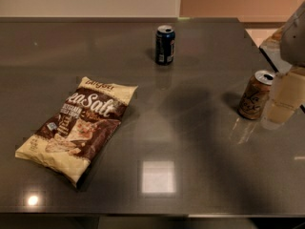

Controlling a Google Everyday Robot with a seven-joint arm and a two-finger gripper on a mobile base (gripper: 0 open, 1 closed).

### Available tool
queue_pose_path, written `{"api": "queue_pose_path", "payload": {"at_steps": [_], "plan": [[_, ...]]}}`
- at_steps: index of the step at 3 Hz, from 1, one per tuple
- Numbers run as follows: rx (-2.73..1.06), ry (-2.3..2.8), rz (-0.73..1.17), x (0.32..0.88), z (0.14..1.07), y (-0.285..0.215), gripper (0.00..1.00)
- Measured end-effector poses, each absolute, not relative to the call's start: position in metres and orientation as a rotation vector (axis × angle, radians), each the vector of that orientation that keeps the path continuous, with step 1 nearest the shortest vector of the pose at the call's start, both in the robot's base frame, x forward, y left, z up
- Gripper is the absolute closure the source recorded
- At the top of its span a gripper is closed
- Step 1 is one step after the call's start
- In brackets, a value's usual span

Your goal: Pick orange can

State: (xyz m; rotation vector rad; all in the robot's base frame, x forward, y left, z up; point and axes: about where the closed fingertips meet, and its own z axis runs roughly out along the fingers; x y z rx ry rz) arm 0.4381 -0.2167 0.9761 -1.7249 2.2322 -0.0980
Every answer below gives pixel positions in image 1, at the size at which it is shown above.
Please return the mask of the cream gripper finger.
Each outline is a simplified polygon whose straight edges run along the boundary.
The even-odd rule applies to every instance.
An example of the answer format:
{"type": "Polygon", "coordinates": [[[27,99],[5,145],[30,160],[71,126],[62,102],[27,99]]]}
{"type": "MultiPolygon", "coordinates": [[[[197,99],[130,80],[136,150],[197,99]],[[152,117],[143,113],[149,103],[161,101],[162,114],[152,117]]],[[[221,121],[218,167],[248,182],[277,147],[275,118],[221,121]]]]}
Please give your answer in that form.
{"type": "Polygon", "coordinates": [[[295,113],[296,107],[288,104],[276,103],[269,99],[264,107],[261,125],[268,130],[276,130],[284,125],[295,113]]]}

